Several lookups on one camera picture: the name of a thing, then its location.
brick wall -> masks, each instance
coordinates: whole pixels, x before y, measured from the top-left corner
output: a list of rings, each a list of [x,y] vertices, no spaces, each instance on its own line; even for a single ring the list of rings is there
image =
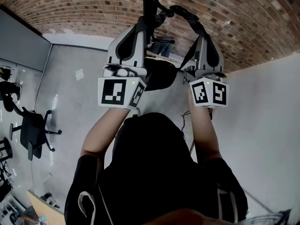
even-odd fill
[[[300,0],[160,0],[197,14],[222,49],[226,71],[235,71],[300,52]],[[0,0],[42,33],[116,37],[136,23],[143,0]],[[173,53],[185,56],[196,39],[180,17],[156,29],[175,37]]]

white paper on floor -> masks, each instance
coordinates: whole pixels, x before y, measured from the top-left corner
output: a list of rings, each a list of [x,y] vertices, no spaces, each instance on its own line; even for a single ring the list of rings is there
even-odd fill
[[[84,78],[83,69],[79,69],[75,72],[76,80],[79,81],[80,79]]]

white cube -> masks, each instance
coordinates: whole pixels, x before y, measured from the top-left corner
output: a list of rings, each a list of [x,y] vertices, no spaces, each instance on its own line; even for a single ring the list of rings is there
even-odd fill
[[[211,108],[228,106],[229,85],[209,78],[198,79],[189,85],[195,106]]]
[[[139,77],[98,78],[98,105],[135,109],[146,84]]]

gray floor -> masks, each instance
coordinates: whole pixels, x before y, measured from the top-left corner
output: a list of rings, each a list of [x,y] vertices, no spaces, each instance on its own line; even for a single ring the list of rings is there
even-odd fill
[[[37,112],[43,116],[53,109],[48,118],[49,130],[62,130],[62,135],[49,135],[48,140],[55,148],[51,153],[44,145],[41,159],[33,159],[34,182],[38,183],[48,173],[51,178],[39,186],[39,193],[51,192],[55,200],[64,209],[68,190],[71,186],[76,163],[84,138],[94,123],[106,112],[107,108],[97,105],[97,78],[102,75],[106,53],[75,47],[54,46],[37,98]],[[84,78],[77,81],[75,72],[83,69]],[[32,108],[34,96],[41,74],[23,72],[23,92],[20,106]],[[139,107],[143,113],[160,112],[168,116],[179,128],[183,125],[181,114],[188,111],[188,85],[181,85],[182,74],[178,73],[173,85],[165,90],[149,91],[142,95]],[[4,127],[3,136],[8,136],[11,122],[21,124],[20,116],[7,113],[2,104]],[[186,116],[184,128],[188,146],[192,144],[190,117]],[[14,193],[25,205],[29,205],[25,189],[32,186],[31,164],[27,160],[27,151],[18,139],[20,132],[14,135],[12,146],[14,158],[8,163],[13,174]],[[105,156],[105,166],[111,161],[112,146]]]

wooden desk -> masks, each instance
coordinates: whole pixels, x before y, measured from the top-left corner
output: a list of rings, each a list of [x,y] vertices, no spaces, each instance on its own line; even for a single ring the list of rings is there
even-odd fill
[[[29,190],[27,190],[27,196],[39,218],[45,216],[49,225],[66,225],[64,214],[61,211],[50,206]]]

